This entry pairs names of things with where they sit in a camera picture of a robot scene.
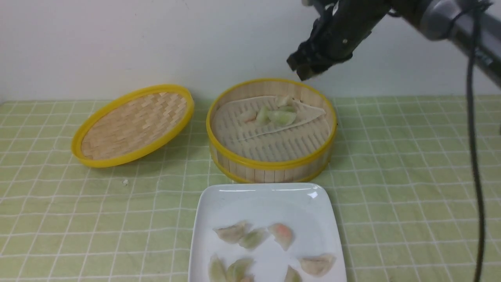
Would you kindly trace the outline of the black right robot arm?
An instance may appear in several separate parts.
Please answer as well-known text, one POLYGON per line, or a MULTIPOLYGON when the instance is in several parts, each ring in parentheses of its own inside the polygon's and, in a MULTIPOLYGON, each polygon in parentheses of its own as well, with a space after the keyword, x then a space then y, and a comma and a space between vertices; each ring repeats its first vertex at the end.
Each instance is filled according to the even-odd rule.
POLYGON ((403 18, 431 41, 449 40, 494 84, 500 85, 501 23, 487 13, 489 0, 304 0, 319 17, 287 59, 305 81, 352 58, 353 51, 387 15, 403 18))

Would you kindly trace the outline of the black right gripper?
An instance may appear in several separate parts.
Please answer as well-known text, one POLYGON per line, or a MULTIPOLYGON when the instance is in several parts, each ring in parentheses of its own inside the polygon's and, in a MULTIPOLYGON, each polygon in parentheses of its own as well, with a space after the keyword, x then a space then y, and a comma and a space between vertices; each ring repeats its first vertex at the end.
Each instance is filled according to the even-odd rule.
POLYGON ((319 17, 306 41, 287 59, 301 81, 352 58, 353 51, 391 9, 388 0, 303 0, 319 17))

